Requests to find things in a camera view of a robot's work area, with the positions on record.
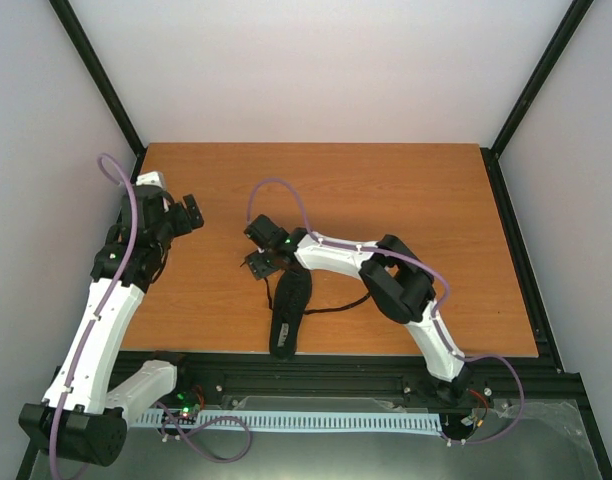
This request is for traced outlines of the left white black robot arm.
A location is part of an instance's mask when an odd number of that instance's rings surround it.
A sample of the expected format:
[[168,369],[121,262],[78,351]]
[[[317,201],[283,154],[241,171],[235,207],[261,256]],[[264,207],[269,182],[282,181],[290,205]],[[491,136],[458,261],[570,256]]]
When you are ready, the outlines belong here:
[[158,353],[112,387],[111,374],[127,328],[166,266],[175,238],[203,226],[191,195],[176,201],[161,172],[137,177],[120,217],[96,254],[85,310],[64,362],[42,400],[27,403],[19,425],[51,463],[67,459],[109,466],[127,431],[162,397],[187,400],[194,378],[179,356]]

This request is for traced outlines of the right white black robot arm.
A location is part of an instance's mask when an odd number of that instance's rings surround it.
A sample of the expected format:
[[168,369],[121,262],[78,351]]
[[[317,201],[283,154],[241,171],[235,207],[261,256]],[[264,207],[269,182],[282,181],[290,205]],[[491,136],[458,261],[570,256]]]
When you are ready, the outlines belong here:
[[361,281],[379,312],[406,328],[422,353],[440,402],[455,406],[462,399],[471,372],[441,317],[433,288],[439,276],[399,238],[386,235],[377,242],[351,242],[305,228],[287,232],[265,215],[250,221],[244,234],[256,246],[245,258],[253,276],[266,281],[274,273],[280,275],[276,287],[267,291],[272,356],[287,360],[296,354],[312,296],[312,274],[332,272]]

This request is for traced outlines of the black canvas shoe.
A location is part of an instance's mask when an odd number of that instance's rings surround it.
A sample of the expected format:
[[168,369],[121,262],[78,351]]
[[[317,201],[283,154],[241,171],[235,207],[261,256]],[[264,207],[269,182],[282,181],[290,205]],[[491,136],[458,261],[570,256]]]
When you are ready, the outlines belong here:
[[275,287],[272,300],[269,353],[280,360],[295,356],[298,333],[312,296],[309,270],[284,271]]

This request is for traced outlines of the black shoelace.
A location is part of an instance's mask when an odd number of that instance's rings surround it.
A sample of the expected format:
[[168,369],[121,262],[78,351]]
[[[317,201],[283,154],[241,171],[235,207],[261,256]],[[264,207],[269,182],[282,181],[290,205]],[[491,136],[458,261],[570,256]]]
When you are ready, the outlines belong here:
[[[244,257],[244,260],[242,261],[242,263],[240,264],[241,267],[246,266],[245,265],[245,257]],[[268,280],[269,277],[267,277],[265,279],[262,279],[262,280],[265,283],[266,299],[267,299],[268,308],[270,310],[273,310],[274,304],[273,304],[273,296],[271,295],[271,291],[270,291],[270,283],[269,283],[269,280]],[[355,307],[358,307],[358,306],[362,305],[363,303],[367,302],[370,298],[371,298],[371,295],[370,295],[369,292],[367,292],[366,294],[364,294],[359,299],[357,299],[355,301],[352,301],[350,303],[347,303],[345,305],[337,306],[337,307],[327,307],[327,308],[311,308],[311,309],[307,308],[304,311],[304,314],[305,315],[314,315],[314,314],[343,312],[343,311],[347,311],[347,310],[350,310],[350,309],[353,309]]]

